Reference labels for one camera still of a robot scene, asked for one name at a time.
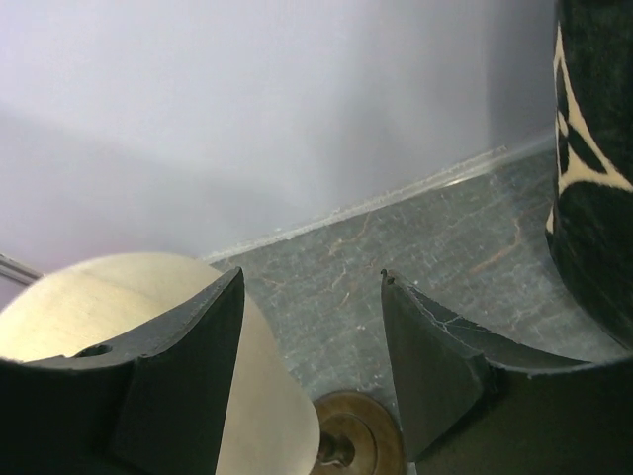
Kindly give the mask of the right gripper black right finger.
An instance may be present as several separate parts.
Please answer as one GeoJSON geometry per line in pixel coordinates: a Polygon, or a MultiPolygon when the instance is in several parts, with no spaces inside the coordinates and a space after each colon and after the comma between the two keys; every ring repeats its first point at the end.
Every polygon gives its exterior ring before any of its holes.
{"type": "Polygon", "coordinates": [[[529,347],[384,271],[381,302],[408,459],[420,474],[628,474],[632,360],[529,347]]]}

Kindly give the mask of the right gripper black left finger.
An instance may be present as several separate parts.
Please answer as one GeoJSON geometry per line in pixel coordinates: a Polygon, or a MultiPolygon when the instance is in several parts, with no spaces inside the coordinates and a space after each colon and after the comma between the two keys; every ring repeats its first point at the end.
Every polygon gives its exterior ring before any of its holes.
{"type": "Polygon", "coordinates": [[[245,301],[240,268],[70,357],[1,364],[5,474],[212,474],[245,301]]]}

